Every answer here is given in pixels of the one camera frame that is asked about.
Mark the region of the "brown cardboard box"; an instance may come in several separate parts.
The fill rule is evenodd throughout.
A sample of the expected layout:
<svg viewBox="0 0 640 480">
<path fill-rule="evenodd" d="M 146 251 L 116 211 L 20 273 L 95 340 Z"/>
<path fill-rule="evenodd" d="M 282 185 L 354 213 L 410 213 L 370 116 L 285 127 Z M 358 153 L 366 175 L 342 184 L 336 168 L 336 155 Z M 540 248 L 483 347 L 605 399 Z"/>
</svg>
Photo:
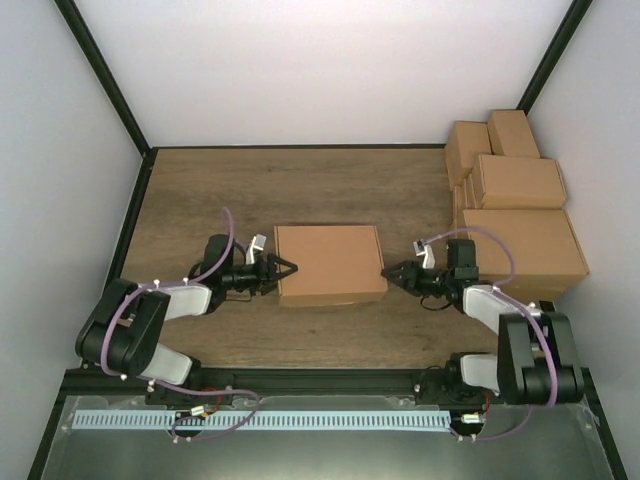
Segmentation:
<svg viewBox="0 0 640 480">
<path fill-rule="evenodd" d="M 384 260 L 373 225 L 280 225 L 278 256 L 298 271 L 278 285 L 284 307 L 324 307 L 376 302 L 388 292 Z"/>
</svg>

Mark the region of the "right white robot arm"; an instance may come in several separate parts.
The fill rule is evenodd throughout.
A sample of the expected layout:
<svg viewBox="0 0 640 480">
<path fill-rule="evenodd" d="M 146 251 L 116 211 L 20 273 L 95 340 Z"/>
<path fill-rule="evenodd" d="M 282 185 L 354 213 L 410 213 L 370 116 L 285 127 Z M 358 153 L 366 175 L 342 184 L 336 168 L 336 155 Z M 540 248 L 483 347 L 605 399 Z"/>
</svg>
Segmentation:
<svg viewBox="0 0 640 480">
<path fill-rule="evenodd" d="M 391 284 L 421 300 L 443 299 L 467 317 L 497 335 L 495 355 L 455 354 L 452 372 L 444 378 L 447 396 L 465 403 L 480 388 L 498 394 L 510 405 L 547 407 L 576 403 L 585 382 L 568 317 L 525 305 L 500 287 L 482 281 L 471 240 L 447 242 L 447 263 L 437 268 L 431 246 L 414 243 L 417 259 L 386 267 L 381 275 Z"/>
</svg>

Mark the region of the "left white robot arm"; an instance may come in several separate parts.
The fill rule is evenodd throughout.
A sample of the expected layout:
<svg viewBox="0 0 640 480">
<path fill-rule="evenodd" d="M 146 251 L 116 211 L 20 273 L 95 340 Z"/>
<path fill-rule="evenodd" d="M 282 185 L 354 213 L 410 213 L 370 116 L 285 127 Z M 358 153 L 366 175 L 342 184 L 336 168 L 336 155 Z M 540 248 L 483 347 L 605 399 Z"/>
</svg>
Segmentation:
<svg viewBox="0 0 640 480">
<path fill-rule="evenodd" d="M 169 320 L 213 313 L 230 291 L 266 295 L 298 271 L 298 266 L 263 252 L 266 237 L 257 234 L 244 248 L 229 234 L 209 238 L 203 258 L 177 282 L 137 284 L 113 280 L 81 328 L 75 352 L 109 375 L 169 384 L 181 403 L 204 392 L 198 362 L 160 343 Z"/>
</svg>

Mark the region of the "bottom stacked cardboard box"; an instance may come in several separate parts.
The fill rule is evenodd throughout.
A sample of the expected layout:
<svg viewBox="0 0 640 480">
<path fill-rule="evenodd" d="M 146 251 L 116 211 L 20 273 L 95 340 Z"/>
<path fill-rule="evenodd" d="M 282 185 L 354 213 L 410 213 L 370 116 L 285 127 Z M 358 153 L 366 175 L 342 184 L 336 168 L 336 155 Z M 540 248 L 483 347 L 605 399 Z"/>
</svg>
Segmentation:
<svg viewBox="0 0 640 480">
<path fill-rule="evenodd" d="M 566 285 L 536 286 L 531 289 L 529 302 L 556 302 L 571 289 Z"/>
</svg>

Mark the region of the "middle folded cardboard box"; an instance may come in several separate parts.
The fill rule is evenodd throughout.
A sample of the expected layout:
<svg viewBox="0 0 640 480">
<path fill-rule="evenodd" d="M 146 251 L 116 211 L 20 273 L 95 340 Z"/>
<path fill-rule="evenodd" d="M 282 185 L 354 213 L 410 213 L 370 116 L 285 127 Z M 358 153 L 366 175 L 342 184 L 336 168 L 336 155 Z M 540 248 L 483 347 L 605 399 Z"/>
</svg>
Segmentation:
<svg viewBox="0 0 640 480">
<path fill-rule="evenodd" d="M 479 209 L 561 209 L 567 200 L 557 160 L 481 154 L 471 171 Z"/>
</svg>

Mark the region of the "large front cardboard box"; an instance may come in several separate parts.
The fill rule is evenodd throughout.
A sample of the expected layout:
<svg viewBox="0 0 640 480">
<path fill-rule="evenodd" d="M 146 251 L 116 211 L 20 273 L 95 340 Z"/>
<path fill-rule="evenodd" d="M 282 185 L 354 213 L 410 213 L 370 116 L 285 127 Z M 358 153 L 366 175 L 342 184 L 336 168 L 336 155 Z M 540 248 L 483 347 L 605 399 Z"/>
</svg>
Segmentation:
<svg viewBox="0 0 640 480">
<path fill-rule="evenodd" d="M 560 210 L 471 210 L 459 227 L 479 227 L 501 242 L 472 231 L 460 236 L 475 242 L 480 277 L 504 289 L 552 290 L 559 295 L 579 284 L 589 268 L 567 212 Z"/>
</svg>

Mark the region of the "rear left cardboard box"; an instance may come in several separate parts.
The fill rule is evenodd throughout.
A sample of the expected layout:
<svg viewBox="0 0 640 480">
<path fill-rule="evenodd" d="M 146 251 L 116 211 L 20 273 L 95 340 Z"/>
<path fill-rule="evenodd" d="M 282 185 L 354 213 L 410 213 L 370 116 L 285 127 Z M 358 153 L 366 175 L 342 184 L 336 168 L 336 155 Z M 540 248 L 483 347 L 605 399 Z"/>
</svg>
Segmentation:
<svg viewBox="0 0 640 480">
<path fill-rule="evenodd" d="M 445 145 L 445 161 L 450 189 L 461 186 L 480 154 L 491 154 L 488 125 L 455 121 Z"/>
</svg>

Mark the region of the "rear right cardboard box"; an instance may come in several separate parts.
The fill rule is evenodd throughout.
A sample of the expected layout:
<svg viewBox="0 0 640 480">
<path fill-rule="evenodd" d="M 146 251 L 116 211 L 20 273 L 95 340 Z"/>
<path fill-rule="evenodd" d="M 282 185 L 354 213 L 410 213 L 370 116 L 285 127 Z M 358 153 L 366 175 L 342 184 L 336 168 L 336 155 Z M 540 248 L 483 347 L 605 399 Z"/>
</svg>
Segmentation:
<svg viewBox="0 0 640 480">
<path fill-rule="evenodd" d="M 487 123 L 496 155 L 540 158 L 528 118 L 523 110 L 494 110 Z"/>
</svg>

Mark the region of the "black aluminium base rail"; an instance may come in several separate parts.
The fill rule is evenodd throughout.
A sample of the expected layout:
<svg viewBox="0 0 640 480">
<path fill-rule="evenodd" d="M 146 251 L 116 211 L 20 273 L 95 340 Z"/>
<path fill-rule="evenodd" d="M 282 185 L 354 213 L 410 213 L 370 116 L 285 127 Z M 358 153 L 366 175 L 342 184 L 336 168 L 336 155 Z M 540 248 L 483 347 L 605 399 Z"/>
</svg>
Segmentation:
<svg viewBox="0 0 640 480">
<path fill-rule="evenodd" d="M 449 402 L 444 375 L 425 369 L 203 368 L 187 381 L 191 390 L 226 388 L 273 396 L 399 396 L 418 405 Z"/>
</svg>

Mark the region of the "left black frame post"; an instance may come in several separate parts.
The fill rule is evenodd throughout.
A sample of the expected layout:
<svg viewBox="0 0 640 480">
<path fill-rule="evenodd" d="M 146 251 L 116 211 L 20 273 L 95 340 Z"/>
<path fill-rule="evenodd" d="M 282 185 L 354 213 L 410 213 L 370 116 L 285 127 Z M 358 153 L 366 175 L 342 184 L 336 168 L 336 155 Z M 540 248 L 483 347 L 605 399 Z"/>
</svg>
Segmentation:
<svg viewBox="0 0 640 480">
<path fill-rule="evenodd" d="M 75 1 L 54 0 L 77 45 L 107 95 L 136 150 L 145 157 L 151 147 Z"/>
</svg>

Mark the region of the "black frame post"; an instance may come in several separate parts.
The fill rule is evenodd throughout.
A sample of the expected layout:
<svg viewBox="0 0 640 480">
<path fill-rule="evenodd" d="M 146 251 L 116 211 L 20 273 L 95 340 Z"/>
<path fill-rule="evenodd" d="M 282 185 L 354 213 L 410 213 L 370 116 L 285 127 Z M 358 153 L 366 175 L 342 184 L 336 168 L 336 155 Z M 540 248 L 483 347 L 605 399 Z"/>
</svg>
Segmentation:
<svg viewBox="0 0 640 480">
<path fill-rule="evenodd" d="M 77 45 L 107 95 L 136 150 L 145 157 L 151 147 L 75 1 L 54 0 Z"/>
<path fill-rule="evenodd" d="M 592 4 L 593 0 L 570 3 L 517 104 L 517 110 L 529 114 Z"/>
</svg>

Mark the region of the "right black frame post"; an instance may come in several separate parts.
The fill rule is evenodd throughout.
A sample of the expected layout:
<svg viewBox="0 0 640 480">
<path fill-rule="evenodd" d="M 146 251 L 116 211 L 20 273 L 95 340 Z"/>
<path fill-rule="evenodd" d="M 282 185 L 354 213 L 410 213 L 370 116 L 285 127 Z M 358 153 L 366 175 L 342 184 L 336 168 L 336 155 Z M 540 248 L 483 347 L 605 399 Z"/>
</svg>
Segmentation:
<svg viewBox="0 0 640 480">
<path fill-rule="evenodd" d="M 529 114 L 592 4 L 593 0 L 570 3 L 517 104 L 517 110 Z"/>
</svg>

